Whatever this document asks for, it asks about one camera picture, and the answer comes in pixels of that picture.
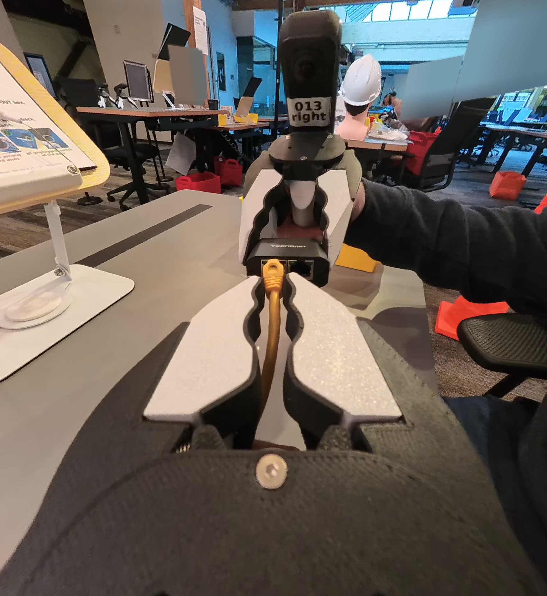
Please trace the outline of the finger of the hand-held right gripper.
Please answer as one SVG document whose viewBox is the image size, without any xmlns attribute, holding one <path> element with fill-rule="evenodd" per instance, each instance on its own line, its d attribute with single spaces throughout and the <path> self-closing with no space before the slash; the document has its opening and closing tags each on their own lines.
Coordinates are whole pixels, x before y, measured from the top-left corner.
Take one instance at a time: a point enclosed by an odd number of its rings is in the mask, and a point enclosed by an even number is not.
<svg viewBox="0 0 547 596">
<path fill-rule="evenodd" d="M 277 237 L 277 213 L 274 209 L 277 189 L 283 182 L 276 170 L 261 170 L 243 197 L 240 212 L 239 260 L 246 265 L 261 239 Z"/>
<path fill-rule="evenodd" d="M 331 169 L 316 180 L 315 204 L 320 210 L 322 246 L 332 268 L 341 251 L 352 214 L 352 198 L 345 169 Z"/>
</svg>

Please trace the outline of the black network adapter box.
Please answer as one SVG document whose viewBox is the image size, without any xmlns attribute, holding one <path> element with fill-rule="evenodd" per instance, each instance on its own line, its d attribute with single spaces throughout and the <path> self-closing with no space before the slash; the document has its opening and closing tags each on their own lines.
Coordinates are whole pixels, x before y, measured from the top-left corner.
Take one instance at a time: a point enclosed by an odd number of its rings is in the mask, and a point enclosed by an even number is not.
<svg viewBox="0 0 547 596">
<path fill-rule="evenodd" d="M 327 254 L 314 239 L 263 238 L 242 262 L 248 275 L 262 276 L 262 267 L 270 259 L 277 259 L 285 274 L 295 272 L 324 287 L 329 280 L 330 264 Z"/>
</svg>

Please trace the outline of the person's right forearm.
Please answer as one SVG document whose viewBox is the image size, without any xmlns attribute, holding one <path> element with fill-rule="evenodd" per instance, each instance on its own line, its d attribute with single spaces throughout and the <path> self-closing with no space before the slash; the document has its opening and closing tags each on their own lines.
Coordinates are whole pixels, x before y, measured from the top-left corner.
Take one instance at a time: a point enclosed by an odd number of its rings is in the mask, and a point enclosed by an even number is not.
<svg viewBox="0 0 547 596">
<path fill-rule="evenodd" d="M 547 207 L 463 205 L 363 180 L 345 242 L 474 303 L 507 302 L 547 327 Z"/>
</svg>

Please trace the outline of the person's right hand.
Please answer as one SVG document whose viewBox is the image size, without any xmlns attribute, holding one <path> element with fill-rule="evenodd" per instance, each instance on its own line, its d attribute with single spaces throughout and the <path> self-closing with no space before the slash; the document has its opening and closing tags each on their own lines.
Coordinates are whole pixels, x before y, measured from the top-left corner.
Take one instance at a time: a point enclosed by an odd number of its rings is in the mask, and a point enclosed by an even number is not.
<svg viewBox="0 0 547 596">
<path fill-rule="evenodd" d="M 277 236 L 279 238 L 311 239 L 316 242 L 322 242 L 323 231 L 317 226 L 300 227 L 290 220 L 285 220 L 277 228 Z"/>
</svg>

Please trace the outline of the white hard hat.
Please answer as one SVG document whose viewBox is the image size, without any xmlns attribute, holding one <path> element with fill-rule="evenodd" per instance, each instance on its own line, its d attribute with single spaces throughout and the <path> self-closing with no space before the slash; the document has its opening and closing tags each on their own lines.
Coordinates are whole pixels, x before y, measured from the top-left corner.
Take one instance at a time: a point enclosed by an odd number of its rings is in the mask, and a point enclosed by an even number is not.
<svg viewBox="0 0 547 596">
<path fill-rule="evenodd" d="M 348 68 L 339 96 L 351 106 L 367 106 L 379 96 L 381 86 L 381 66 L 373 56 L 365 54 Z"/>
</svg>

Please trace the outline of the yellow plastic bin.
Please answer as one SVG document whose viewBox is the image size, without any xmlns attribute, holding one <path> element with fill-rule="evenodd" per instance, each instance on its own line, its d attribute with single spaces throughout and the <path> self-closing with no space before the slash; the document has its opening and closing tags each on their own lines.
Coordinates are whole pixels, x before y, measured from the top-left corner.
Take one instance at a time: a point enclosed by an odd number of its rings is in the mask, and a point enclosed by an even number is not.
<svg viewBox="0 0 547 596">
<path fill-rule="evenodd" d="M 379 262 L 370 258 L 363 250 L 343 243 L 335 265 L 356 271 L 373 273 Z"/>
</svg>

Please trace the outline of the mannequin head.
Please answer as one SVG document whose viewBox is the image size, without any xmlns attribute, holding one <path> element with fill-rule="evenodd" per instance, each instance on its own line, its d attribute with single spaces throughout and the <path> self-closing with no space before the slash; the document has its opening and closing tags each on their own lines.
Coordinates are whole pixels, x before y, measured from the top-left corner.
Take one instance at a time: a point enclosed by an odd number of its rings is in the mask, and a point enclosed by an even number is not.
<svg viewBox="0 0 547 596">
<path fill-rule="evenodd" d="M 355 106 L 345 101 L 345 116 L 336 127 L 335 133 L 344 140 L 364 141 L 369 130 L 366 118 L 370 106 L 370 102 Z"/>
</svg>

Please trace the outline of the white hanging paper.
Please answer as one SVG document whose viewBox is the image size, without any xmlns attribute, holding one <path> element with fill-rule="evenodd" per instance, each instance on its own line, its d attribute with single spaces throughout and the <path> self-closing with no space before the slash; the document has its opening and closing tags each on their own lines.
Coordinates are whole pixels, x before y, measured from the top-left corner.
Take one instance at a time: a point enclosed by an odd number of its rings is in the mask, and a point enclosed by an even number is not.
<svg viewBox="0 0 547 596">
<path fill-rule="evenodd" d="M 188 175 L 196 159 L 195 141 L 184 133 L 177 132 L 173 136 L 172 146 L 165 165 L 180 175 Z"/>
</svg>

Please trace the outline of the black swivel chair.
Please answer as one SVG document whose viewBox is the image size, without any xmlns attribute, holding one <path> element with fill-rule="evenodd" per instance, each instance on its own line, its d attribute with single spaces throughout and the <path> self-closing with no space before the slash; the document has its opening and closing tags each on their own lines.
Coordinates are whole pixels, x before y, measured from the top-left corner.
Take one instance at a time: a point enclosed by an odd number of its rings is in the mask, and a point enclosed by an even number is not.
<svg viewBox="0 0 547 596">
<path fill-rule="evenodd" d="M 493 103 L 493 97 L 462 101 L 439 132 L 410 131 L 410 156 L 404 159 L 398 184 L 426 192 L 445 189 L 461 149 L 471 142 Z"/>
</svg>

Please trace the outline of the white display stand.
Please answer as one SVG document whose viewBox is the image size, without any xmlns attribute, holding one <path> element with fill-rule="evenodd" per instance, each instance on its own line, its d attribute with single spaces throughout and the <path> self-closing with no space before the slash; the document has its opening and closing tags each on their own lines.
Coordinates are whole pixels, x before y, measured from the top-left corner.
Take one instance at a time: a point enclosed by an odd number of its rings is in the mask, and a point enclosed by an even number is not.
<svg viewBox="0 0 547 596">
<path fill-rule="evenodd" d="M 77 185 L 94 187 L 73 165 L 40 173 L 0 175 L 0 212 L 30 202 L 44 204 L 55 266 L 50 272 L 0 294 L 0 382 L 56 345 L 114 303 L 135 283 L 81 264 L 69 264 L 56 197 Z"/>
</svg>

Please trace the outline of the wooden top desk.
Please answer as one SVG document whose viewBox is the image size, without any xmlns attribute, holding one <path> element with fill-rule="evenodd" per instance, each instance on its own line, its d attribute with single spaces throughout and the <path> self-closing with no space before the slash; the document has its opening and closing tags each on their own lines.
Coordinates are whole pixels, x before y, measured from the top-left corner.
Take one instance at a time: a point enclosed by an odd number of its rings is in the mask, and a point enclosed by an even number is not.
<svg viewBox="0 0 547 596">
<path fill-rule="evenodd" d="M 108 163 L 128 170 L 132 181 L 107 191 L 106 199 L 116 200 L 122 211 L 129 210 L 125 201 L 135 194 L 141 205 L 177 190 L 176 183 L 169 184 L 164 174 L 157 133 L 178 134 L 191 142 L 195 154 L 191 166 L 198 172 L 214 170 L 214 158 L 220 153 L 238 159 L 247 168 L 262 144 L 271 141 L 272 122 L 238 123 L 218 126 L 220 110 L 172 110 L 166 108 L 118 109 L 101 107 L 76 107 L 76 121 L 103 152 Z"/>
</svg>

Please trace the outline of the wooden display board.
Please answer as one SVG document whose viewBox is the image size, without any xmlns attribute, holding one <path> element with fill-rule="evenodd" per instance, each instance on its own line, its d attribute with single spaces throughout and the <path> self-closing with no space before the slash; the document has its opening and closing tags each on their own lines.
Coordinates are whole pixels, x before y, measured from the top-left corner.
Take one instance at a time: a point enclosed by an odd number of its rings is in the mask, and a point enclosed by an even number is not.
<svg viewBox="0 0 547 596">
<path fill-rule="evenodd" d="M 0 42 L 0 60 L 4 63 L 9 72 L 23 85 L 25 90 L 39 103 L 40 107 L 48 114 L 51 120 L 56 123 L 65 133 L 67 133 L 76 145 L 97 164 L 97 169 L 88 172 L 82 172 L 84 175 L 91 175 L 91 182 L 97 185 L 91 187 L 83 187 L 77 185 L 72 192 L 89 190 L 106 182 L 109 174 L 109 166 L 103 152 L 96 146 L 96 144 L 88 137 L 82 128 L 70 117 L 67 112 L 59 105 L 59 103 L 46 91 L 37 78 L 35 78 L 26 66 L 13 53 L 4 47 Z M 72 192 L 60 194 L 55 199 L 64 197 Z M 13 206 L 10 212 L 22 207 L 34 205 L 30 202 L 24 204 L 17 204 Z"/>
</svg>

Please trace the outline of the black mesh office chair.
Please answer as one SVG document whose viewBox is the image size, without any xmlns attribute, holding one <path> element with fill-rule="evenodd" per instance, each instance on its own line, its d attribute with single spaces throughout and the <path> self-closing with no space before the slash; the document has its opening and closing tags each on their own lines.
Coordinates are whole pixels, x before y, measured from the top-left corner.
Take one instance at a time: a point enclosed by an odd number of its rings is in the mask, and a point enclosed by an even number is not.
<svg viewBox="0 0 547 596">
<path fill-rule="evenodd" d="M 457 326 L 457 338 L 483 369 L 505 374 L 487 396 L 503 398 L 529 378 L 547 380 L 547 329 L 527 315 L 471 317 Z"/>
</svg>

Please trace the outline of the orange plastic bin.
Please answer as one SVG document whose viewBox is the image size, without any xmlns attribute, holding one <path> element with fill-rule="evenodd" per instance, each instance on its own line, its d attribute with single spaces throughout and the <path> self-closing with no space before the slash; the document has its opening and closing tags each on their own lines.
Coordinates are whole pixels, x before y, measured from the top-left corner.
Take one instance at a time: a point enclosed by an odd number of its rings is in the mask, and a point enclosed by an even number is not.
<svg viewBox="0 0 547 596">
<path fill-rule="evenodd" d="M 517 172 L 496 172 L 488 190 L 489 195 L 499 200 L 516 201 L 526 181 L 527 177 Z"/>
</svg>

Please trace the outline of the person's torso in dark sweater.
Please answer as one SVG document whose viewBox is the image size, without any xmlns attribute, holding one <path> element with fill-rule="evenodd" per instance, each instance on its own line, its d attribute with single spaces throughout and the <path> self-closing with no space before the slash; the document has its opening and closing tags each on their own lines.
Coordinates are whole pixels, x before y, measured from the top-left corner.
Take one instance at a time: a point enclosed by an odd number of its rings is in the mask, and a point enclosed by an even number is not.
<svg viewBox="0 0 547 596">
<path fill-rule="evenodd" d="M 444 398 L 483 460 L 519 543 L 547 583 L 547 394 Z"/>
</svg>

